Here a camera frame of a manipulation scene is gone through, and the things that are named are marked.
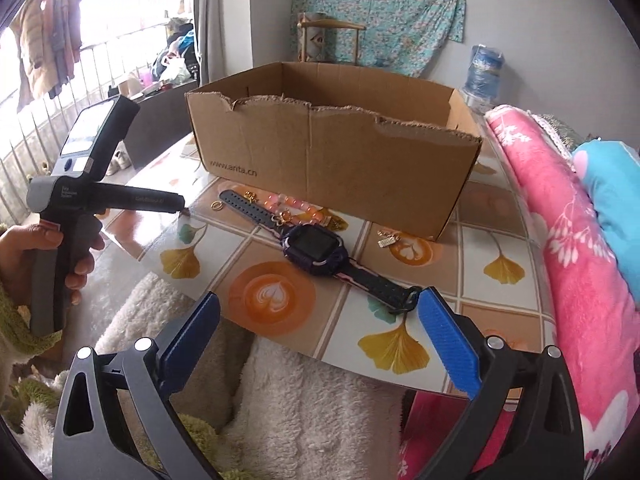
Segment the person left hand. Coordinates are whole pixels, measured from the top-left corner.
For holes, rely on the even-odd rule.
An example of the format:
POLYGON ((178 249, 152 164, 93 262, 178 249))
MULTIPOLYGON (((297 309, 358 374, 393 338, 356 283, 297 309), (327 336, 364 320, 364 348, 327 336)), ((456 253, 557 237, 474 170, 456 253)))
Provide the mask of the person left hand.
MULTIPOLYGON (((16 306, 32 301, 32 267, 35 251, 53 250, 62 244, 63 234, 38 224, 11 226, 1 235, 1 285, 16 306)), ((94 270, 93 254, 88 250, 73 271, 67 274, 66 287, 72 292, 73 306, 81 302, 81 289, 94 270)))

